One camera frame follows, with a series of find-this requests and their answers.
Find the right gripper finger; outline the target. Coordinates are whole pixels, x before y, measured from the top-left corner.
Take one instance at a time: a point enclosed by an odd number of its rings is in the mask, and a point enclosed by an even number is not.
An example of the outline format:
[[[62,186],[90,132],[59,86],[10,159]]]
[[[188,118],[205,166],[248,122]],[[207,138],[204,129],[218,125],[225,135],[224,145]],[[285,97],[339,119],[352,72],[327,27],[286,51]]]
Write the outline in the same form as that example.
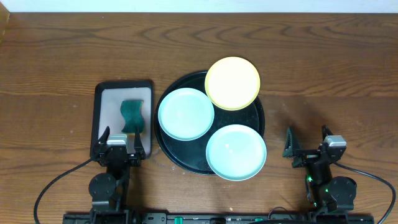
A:
[[[300,144],[297,140],[296,135],[291,127],[287,128],[287,136],[285,147],[283,151],[283,157],[294,157],[296,153],[300,150]]]
[[[322,126],[322,138],[323,142],[330,145],[333,142],[333,133],[330,131],[327,125]]]

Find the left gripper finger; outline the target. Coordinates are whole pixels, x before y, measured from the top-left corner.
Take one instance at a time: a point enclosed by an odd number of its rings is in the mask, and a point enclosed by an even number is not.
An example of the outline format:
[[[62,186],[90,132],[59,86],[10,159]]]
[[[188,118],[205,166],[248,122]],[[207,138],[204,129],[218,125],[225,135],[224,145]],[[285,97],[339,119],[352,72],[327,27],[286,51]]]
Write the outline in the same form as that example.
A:
[[[136,154],[145,154],[145,150],[142,145],[141,141],[141,135],[140,135],[140,130],[139,128],[136,128],[135,134],[134,134],[134,150]]]
[[[110,128],[109,128],[109,126],[107,126],[106,129],[104,130],[103,134],[99,137],[98,144],[106,145],[106,141],[108,140],[109,134],[110,134]]]

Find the green yellow sponge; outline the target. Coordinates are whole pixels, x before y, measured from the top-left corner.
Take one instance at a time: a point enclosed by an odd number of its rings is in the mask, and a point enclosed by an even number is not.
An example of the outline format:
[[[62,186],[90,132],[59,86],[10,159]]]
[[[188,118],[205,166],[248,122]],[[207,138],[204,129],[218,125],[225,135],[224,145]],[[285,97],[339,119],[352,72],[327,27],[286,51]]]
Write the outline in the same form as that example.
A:
[[[121,103],[120,112],[125,121],[122,132],[125,134],[142,133],[144,130],[144,119],[141,115],[142,100],[124,100]]]

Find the light green plate front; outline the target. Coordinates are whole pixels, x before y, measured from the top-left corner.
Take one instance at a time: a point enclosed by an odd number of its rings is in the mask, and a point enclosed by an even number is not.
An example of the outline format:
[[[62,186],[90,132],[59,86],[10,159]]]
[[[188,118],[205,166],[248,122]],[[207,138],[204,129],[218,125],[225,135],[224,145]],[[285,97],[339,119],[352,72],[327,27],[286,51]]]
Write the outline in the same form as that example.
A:
[[[231,124],[217,130],[206,145],[206,160],[219,177],[243,181],[254,177],[264,166],[267,148],[252,128]]]

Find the light green plate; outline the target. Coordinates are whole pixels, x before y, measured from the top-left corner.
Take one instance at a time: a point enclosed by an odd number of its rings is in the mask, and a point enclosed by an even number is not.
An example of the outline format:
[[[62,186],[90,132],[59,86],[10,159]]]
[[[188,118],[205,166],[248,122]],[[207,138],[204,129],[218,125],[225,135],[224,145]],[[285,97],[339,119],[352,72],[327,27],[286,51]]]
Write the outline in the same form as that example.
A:
[[[254,177],[264,166],[267,148],[252,128],[231,124],[217,130],[206,145],[206,160],[219,177],[243,181]]]
[[[161,129],[168,136],[179,141],[192,141],[211,128],[215,109],[202,91],[179,88],[160,102],[157,117]]]

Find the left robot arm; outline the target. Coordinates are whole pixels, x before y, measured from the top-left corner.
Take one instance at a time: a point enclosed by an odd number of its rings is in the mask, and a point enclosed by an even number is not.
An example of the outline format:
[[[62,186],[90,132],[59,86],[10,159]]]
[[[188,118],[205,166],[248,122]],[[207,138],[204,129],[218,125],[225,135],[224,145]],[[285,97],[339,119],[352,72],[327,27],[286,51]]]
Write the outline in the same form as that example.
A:
[[[130,169],[139,167],[146,158],[139,128],[134,133],[135,153],[127,152],[127,144],[108,144],[110,128],[106,128],[102,136],[91,148],[91,156],[95,162],[106,168],[92,178],[89,193],[92,197],[90,223],[141,223],[139,212],[126,204],[129,189]]]

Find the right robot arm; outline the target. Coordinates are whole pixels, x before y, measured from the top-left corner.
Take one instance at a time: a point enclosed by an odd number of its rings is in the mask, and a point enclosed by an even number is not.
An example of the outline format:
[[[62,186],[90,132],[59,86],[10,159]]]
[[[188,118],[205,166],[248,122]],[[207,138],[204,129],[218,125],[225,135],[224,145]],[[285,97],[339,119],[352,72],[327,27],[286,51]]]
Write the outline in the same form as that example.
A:
[[[349,177],[333,177],[330,165],[341,159],[346,141],[322,126],[317,149],[302,149],[292,128],[287,129],[283,157],[292,158],[293,168],[305,168],[307,199],[315,208],[306,214],[311,222],[348,223],[348,212],[354,209],[357,183]]]

